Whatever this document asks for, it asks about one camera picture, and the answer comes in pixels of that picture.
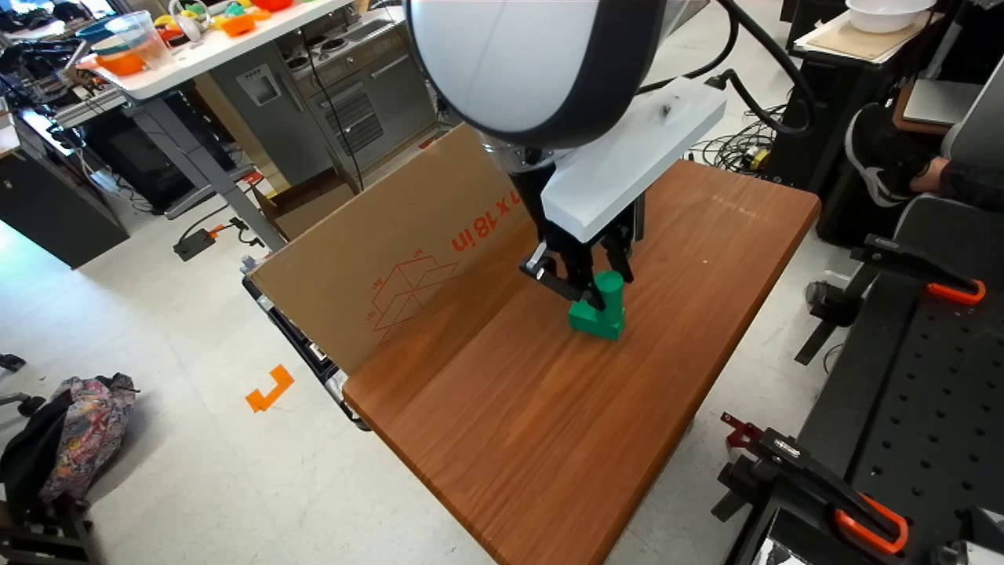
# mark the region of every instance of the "green toy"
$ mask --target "green toy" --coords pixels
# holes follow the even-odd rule
[[[595,339],[625,335],[625,277],[619,270],[595,275],[595,293],[603,294],[603,311],[589,303],[573,303],[567,307],[567,324]]]

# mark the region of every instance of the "workbench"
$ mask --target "workbench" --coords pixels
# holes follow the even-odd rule
[[[598,562],[814,217],[805,193],[679,164],[647,197],[625,339],[570,334],[518,275],[523,230],[445,282],[345,396],[500,562]]]
[[[854,491],[911,519],[904,556],[924,562],[961,534],[957,513],[1004,508],[1004,219],[957,202],[915,197],[900,245],[988,285],[979,307],[923,293],[923,281],[881,275],[842,359],[800,432],[800,447]],[[831,536],[827,508],[779,483],[752,513],[732,562],[749,562],[774,513]]]
[[[269,20],[257,23],[252,34],[225,39],[223,31],[204,34],[196,44],[169,51],[169,59],[145,68],[138,76],[113,76],[96,68],[101,80],[116,85],[132,99],[132,121],[145,134],[193,184],[200,185],[184,202],[196,203],[215,193],[257,236],[268,248],[281,248],[286,240],[268,223],[257,209],[235,190],[235,180],[211,156],[211,151],[184,129],[184,124],[161,102],[164,90],[180,89],[235,57],[246,57],[281,34],[291,34],[337,10],[348,0],[309,0],[296,3]]]

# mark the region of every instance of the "concrete floor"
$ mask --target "concrete floor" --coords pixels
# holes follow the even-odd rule
[[[744,3],[774,39],[779,3]],[[724,42],[717,7],[665,42],[652,80],[707,64]],[[728,65],[764,102],[780,103],[780,68],[744,34]],[[749,124],[734,102],[716,131]],[[196,562],[488,562],[464,527],[374,437],[354,432],[306,367],[238,285],[247,250],[235,236],[181,264],[189,217],[132,223],[136,236],[81,270],[0,223],[0,352],[29,367],[0,392],[50,392],[63,377],[132,375],[140,407],[116,467],[91,491],[101,546],[113,565]],[[797,433],[826,372],[793,363],[814,319],[802,285],[823,270],[850,275],[846,250],[814,236],[736,347],[694,432],[665,465],[607,562],[720,562],[739,520],[717,524],[710,508],[724,493],[728,407]],[[296,385],[268,416],[246,392],[286,363]],[[21,427],[0,412],[0,433]]]

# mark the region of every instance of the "cardboard box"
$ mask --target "cardboard box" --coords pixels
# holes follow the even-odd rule
[[[443,282],[523,223],[507,176],[461,127],[309,225],[252,281],[351,375]]]
[[[343,185],[325,185],[318,190],[305,197],[299,197],[296,203],[287,203],[286,211],[275,214],[275,225],[286,240],[301,240],[309,225],[318,225],[323,217],[330,217],[331,211],[345,209],[345,202],[351,202],[351,190]]]

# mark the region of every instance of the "wooden tabletop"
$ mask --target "wooden tabletop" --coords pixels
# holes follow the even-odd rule
[[[944,124],[919,124],[919,121],[906,121],[906,103],[912,99],[912,81],[906,81],[898,95],[898,103],[892,110],[892,127],[898,131],[912,131],[912,134],[947,134],[947,127]]]
[[[567,305],[518,275],[521,233],[406,324],[348,403],[500,562],[598,562],[814,217],[805,193],[679,164],[648,193],[621,344],[567,329]]]

